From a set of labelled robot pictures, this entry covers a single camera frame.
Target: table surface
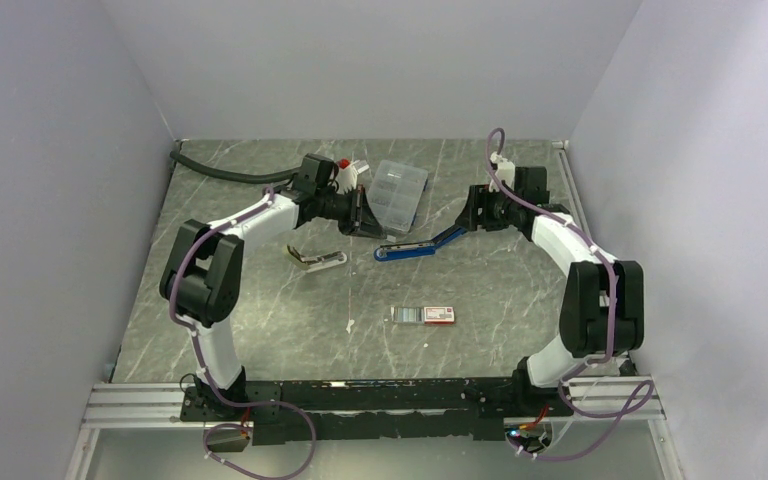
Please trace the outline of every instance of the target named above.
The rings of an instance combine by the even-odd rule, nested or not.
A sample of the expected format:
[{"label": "table surface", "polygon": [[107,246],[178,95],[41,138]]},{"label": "table surface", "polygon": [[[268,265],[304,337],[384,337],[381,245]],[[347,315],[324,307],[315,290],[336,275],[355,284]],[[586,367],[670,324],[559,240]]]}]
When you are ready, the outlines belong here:
[{"label": "table surface", "polygon": [[[468,186],[486,183],[483,140],[189,141],[183,153],[221,169],[267,173],[298,166],[305,153],[381,160],[429,171],[411,232],[429,239],[452,225]],[[517,165],[545,166],[552,201],[572,209],[564,169],[547,141],[508,141]],[[361,175],[371,184],[371,173]],[[179,226],[223,218],[256,202],[261,187],[172,175],[116,365],[115,382],[166,382],[195,370],[188,336],[167,317],[157,292]],[[434,256],[377,262],[380,240],[345,237],[314,220],[281,234],[247,258],[230,321],[247,376],[258,380],[507,376],[557,332],[565,277],[514,229],[470,233]],[[342,250],[347,264],[305,274],[283,255]],[[387,321],[391,306],[451,306],[454,326]],[[347,329],[354,320],[351,329]]]}]

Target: purple cable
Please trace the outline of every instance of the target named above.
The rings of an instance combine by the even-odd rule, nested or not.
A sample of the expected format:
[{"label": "purple cable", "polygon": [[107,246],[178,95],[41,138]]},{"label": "purple cable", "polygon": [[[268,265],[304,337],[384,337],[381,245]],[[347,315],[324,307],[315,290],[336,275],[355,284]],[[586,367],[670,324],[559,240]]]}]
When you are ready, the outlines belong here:
[{"label": "purple cable", "polygon": [[[232,220],[228,220],[227,222],[212,228],[207,233],[202,235],[198,240],[193,243],[193,246],[190,247],[190,249],[187,251],[187,254],[184,255],[184,261],[181,262],[181,266],[178,268],[178,273],[175,275],[174,280],[172,281],[172,291],[169,293],[169,317],[172,319],[173,322],[177,323],[178,325],[181,325],[182,327],[185,327],[190,332],[197,332],[195,325],[186,322],[180,318],[178,318],[178,313],[175,311],[175,305],[178,304],[178,290],[181,288],[181,279],[183,278],[184,272],[187,269],[187,266],[190,264],[190,261],[192,261],[193,257],[195,257],[196,252],[198,249],[206,242],[210,237],[213,235],[216,235],[217,233],[227,229],[228,227],[232,226],[233,224],[243,222],[245,220],[248,220],[256,215],[259,215],[264,210],[269,208],[269,205],[272,204],[272,202],[275,199],[275,191],[272,189],[272,187],[266,187],[263,189],[264,195],[269,195],[269,198],[266,202],[262,203],[257,208],[250,210],[248,212],[245,212],[237,217],[234,217]],[[193,341],[193,350],[196,354],[196,360],[198,361],[199,368],[204,369],[204,378],[207,380],[208,385],[210,385],[210,389],[213,391],[213,394],[216,395],[216,398],[218,398],[222,403],[234,407],[234,408],[251,408],[251,407],[266,407],[266,406],[280,406],[287,409],[290,409],[299,415],[302,416],[302,418],[307,423],[308,427],[310,428],[310,453],[308,453],[307,458],[302,463],[302,465],[296,469],[294,472],[283,475],[280,477],[267,477],[264,475],[259,475],[257,473],[251,472],[249,470],[246,470],[245,468],[233,463],[229,462],[219,455],[216,455],[215,453],[210,451],[210,447],[208,445],[208,440],[210,439],[210,436],[215,433],[218,430],[223,429],[236,429],[240,432],[246,431],[247,428],[234,424],[234,423],[221,423],[219,425],[216,425],[204,434],[204,438],[202,440],[202,446],[204,447],[204,451],[207,454],[208,457],[211,459],[221,463],[222,465],[225,465],[226,467],[229,467],[233,470],[236,470],[237,472],[242,473],[243,475],[248,475],[251,478],[256,478],[257,480],[289,480],[293,477],[296,477],[300,473],[302,473],[308,465],[310,465],[310,462],[313,460],[313,454],[316,451],[316,428],[313,425],[313,420],[310,419],[310,416],[308,416],[307,413],[304,412],[301,408],[287,402],[282,402],[278,400],[271,400],[271,401],[262,401],[262,402],[232,402],[231,400],[228,400],[225,398],[222,393],[219,391],[219,387],[216,386],[216,382],[213,380],[213,376],[210,374],[210,371],[207,369],[207,365],[204,361],[204,354],[201,350],[201,344],[199,343],[198,335],[191,335],[192,341]]]},{"label": "purple cable", "polygon": [[[490,178],[493,179],[493,183],[496,184],[497,187],[499,187],[499,190],[505,194],[508,198],[513,200],[519,205],[522,205],[525,208],[528,208],[529,210],[532,210],[534,212],[537,212],[540,215],[545,215],[549,217],[551,220],[554,220],[555,222],[558,222],[562,225],[566,224],[566,221],[555,215],[554,213],[544,210],[537,205],[531,204],[529,202],[526,202],[525,200],[519,198],[514,192],[512,192],[504,183],[502,183],[501,180],[499,180],[499,177],[496,176],[496,172],[493,170],[493,162],[491,160],[490,155],[490,145],[493,144],[493,137],[496,136],[496,134],[500,134],[500,140],[499,140],[499,148],[496,150],[497,154],[502,153],[502,148],[505,146],[505,130],[502,128],[494,128],[492,131],[490,131],[490,134],[487,136],[487,144],[484,148],[484,155],[485,155],[485,167],[487,168],[487,173],[490,174]],[[595,360],[596,363],[607,363],[611,361],[611,358],[614,354],[614,330],[616,329],[616,313],[617,313],[617,307],[616,307],[616,300],[617,300],[617,274],[614,272],[614,269],[611,265],[611,262],[602,254],[602,251],[598,249],[598,246],[596,243],[587,236],[586,233],[584,233],[584,230],[579,228],[577,225],[570,224],[566,225],[567,228],[572,230],[573,233],[575,233],[588,247],[596,247],[596,249],[593,250],[593,256],[596,257],[599,262],[605,266],[605,270],[608,272],[608,338],[606,341],[606,347],[605,347],[605,355]],[[605,433],[602,434],[601,437],[599,437],[598,440],[593,442],[592,445],[585,448],[584,450],[573,454],[573,455],[566,455],[561,457],[546,457],[542,455],[537,455],[534,457],[537,460],[542,460],[546,462],[566,462],[570,460],[577,460],[581,457],[584,457],[585,455],[588,455],[592,451],[599,448],[600,445],[610,436],[610,434],[614,431],[614,429],[619,424],[619,421],[622,419],[622,417],[628,415],[629,413],[635,412],[639,410],[646,402],[648,402],[652,395],[655,392],[655,384],[651,380],[644,380],[640,382],[640,384],[637,385],[637,387],[631,392],[631,395],[629,395],[628,400],[626,400],[623,407],[616,412],[606,412],[606,413],[591,413],[586,412],[584,410],[581,410],[580,408],[573,405],[572,400],[567,398],[566,393],[564,393],[564,382],[570,380],[571,378],[574,378],[579,373],[583,372],[588,367],[587,361],[585,361],[584,365],[579,366],[572,372],[565,375],[560,382],[558,382],[558,393],[561,396],[561,400],[570,407],[575,413],[578,413],[579,415],[590,417],[590,418],[614,418],[614,421],[611,422],[611,426],[608,427],[607,430],[605,430]],[[646,394],[643,396],[643,398],[636,404],[632,405],[632,402],[637,397],[637,394],[640,393],[640,390],[643,389],[643,387],[649,387],[646,391]]]}]

